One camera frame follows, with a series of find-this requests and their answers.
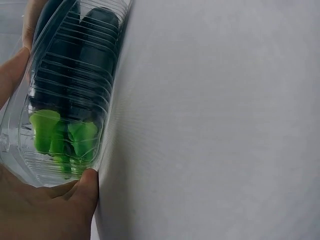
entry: white wall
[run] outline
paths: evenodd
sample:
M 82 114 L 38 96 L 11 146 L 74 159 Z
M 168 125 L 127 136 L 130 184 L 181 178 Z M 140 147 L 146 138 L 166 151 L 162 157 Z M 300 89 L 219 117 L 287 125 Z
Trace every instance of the white wall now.
M 135 2 L 101 239 L 319 239 L 320 2 Z

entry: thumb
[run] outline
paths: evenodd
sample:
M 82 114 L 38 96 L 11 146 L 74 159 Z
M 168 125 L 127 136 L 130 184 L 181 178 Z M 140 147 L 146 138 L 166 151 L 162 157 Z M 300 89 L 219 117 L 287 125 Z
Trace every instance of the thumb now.
M 93 169 L 85 170 L 75 187 L 75 192 L 69 201 L 78 205 L 79 209 L 83 211 L 85 218 L 91 221 L 99 197 L 98 173 Z
M 29 50 L 23 47 L 13 58 L 0 66 L 0 109 L 20 84 L 28 58 Z

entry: hand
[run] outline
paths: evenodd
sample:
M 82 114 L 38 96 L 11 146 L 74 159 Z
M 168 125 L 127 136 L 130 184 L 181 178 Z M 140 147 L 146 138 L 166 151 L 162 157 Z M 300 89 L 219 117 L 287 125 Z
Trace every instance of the hand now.
M 21 82 L 29 58 L 24 47 L 0 66 L 0 108 Z M 0 164 L 0 239 L 89 240 L 98 201 L 98 173 L 80 181 L 36 188 Z
M 22 42 L 31 51 L 38 18 L 48 0 L 29 0 L 23 19 Z

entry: clear plastic bottle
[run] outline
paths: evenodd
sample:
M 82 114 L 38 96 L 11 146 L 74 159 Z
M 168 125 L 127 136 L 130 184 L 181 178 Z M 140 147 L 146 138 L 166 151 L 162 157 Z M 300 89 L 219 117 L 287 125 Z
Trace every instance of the clear plastic bottle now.
M 40 184 L 99 167 L 129 9 L 122 0 L 49 0 L 42 10 L 0 130 L 2 152 Z

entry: white background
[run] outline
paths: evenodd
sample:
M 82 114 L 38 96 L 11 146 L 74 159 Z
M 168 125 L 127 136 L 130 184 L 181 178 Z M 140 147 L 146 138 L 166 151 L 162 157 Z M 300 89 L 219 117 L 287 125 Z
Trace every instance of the white background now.
M 133 7 L 101 240 L 319 239 L 320 2 Z

